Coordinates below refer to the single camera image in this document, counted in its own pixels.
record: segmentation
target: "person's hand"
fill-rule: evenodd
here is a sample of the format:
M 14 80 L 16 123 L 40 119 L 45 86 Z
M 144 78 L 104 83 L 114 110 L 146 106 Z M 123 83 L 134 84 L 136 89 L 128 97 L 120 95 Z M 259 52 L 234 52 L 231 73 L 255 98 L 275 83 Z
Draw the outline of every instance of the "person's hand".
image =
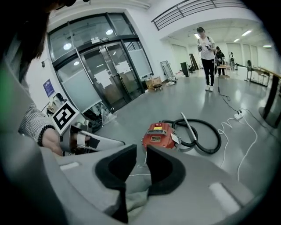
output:
M 52 152 L 62 155 L 62 149 L 60 147 L 60 139 L 58 133 L 52 129 L 48 128 L 43 134 L 42 146 L 51 149 Z

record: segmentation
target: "glass door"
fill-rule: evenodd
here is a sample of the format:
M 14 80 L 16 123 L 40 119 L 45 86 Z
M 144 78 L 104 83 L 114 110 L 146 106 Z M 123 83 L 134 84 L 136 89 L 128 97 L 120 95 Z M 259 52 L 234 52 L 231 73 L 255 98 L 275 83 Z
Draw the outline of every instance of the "glass door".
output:
M 142 94 L 140 83 L 120 43 L 91 49 L 81 58 L 94 86 L 114 111 Z

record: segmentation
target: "vacuum hose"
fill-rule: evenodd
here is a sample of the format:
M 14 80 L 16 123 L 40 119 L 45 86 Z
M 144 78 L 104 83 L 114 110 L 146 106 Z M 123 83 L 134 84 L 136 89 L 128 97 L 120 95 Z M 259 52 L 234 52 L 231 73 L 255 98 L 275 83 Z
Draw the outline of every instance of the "vacuum hose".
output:
M 187 119 L 187 121 L 188 122 L 202 123 L 202 124 L 205 124 L 206 126 L 210 127 L 214 131 L 214 133 L 216 135 L 216 138 L 218 140 L 218 144 L 217 144 L 215 149 L 206 149 L 206 148 L 204 148 L 198 142 L 198 133 L 197 133 L 197 131 L 195 130 L 194 127 L 191 126 L 191 129 L 192 129 L 192 131 L 193 131 L 193 133 L 194 133 L 194 135 L 195 135 L 197 140 L 194 140 L 192 143 L 186 143 L 183 140 L 181 140 L 181 144 L 182 145 L 184 145 L 186 147 L 193 147 L 194 145 L 197 145 L 198 148 L 200 148 L 200 150 L 202 150 L 203 152 L 205 152 L 207 154 L 214 154 L 214 153 L 216 153 L 220 149 L 220 147 L 221 147 L 221 137 L 220 137 L 219 132 L 217 131 L 217 129 L 213 125 L 207 123 L 206 121 L 197 120 L 197 119 Z M 175 129 L 176 125 L 188 128 L 188 126 L 187 126 L 186 122 L 184 121 L 184 119 L 180 119 L 180 120 L 176 120 L 176 121 L 163 120 L 162 123 L 171 123 L 173 129 Z

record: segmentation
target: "gray floor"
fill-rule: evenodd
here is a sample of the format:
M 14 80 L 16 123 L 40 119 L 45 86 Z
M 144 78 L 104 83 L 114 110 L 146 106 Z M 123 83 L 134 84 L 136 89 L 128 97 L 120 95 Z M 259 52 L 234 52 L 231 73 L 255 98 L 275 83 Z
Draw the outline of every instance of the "gray floor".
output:
M 180 119 L 180 112 L 187 118 L 201 119 L 211 123 L 217 129 L 221 129 L 221 122 L 226 122 L 228 118 L 234 117 L 232 111 L 219 96 L 217 91 L 217 81 L 215 78 L 215 91 L 205 91 L 205 79 L 203 77 L 181 78 L 176 85 L 164 87 L 163 91 L 148 92 L 138 97 L 116 112 L 117 119 L 106 124 L 97 134 L 124 141 L 126 144 L 137 144 L 138 163 L 144 161 L 144 153 L 141 145 L 141 138 L 149 128 L 151 123 L 160 120 Z M 222 94 L 231 97 L 230 105 L 235 109 L 238 107 L 247 108 L 267 126 L 260 117 L 258 108 L 266 104 L 270 88 L 234 79 L 220 79 L 220 90 Z M 281 110 L 281 98 L 276 97 L 274 110 Z M 279 164 L 281 145 L 269 132 L 259 125 L 259 123 L 245 113 L 248 123 L 258 134 L 257 143 L 251 148 L 240 169 L 240 182 L 246 185 L 255 195 L 265 191 L 267 185 L 274 175 L 276 166 Z M 255 134 L 245 123 L 232 120 L 233 129 L 225 126 L 225 132 L 229 138 L 226 149 L 225 161 L 222 168 L 237 178 L 238 166 L 246 154 L 247 149 L 255 140 Z M 215 135 L 204 125 L 193 123 L 192 126 L 198 131 L 198 140 L 204 147 L 215 147 Z M 279 137 L 281 141 L 281 126 L 272 129 L 271 132 Z M 189 141 L 189 137 L 184 129 L 178 129 L 179 136 L 184 141 Z M 222 135 L 222 146 L 213 155 L 206 155 L 199 149 L 187 150 L 186 154 L 204 157 L 217 166 L 223 161 L 226 138 Z

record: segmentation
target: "black pants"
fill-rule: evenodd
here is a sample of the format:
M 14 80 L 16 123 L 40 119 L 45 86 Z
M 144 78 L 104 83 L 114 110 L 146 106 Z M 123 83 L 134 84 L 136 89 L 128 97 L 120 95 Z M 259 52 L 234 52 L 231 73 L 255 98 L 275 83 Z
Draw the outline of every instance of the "black pants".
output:
M 221 70 L 223 71 L 223 75 L 225 75 L 225 74 L 224 74 L 224 69 L 219 68 L 219 76 L 220 76 L 220 71 L 221 71 Z
M 201 59 L 206 76 L 206 84 L 210 85 L 209 75 L 211 75 L 211 86 L 214 86 L 214 60 Z

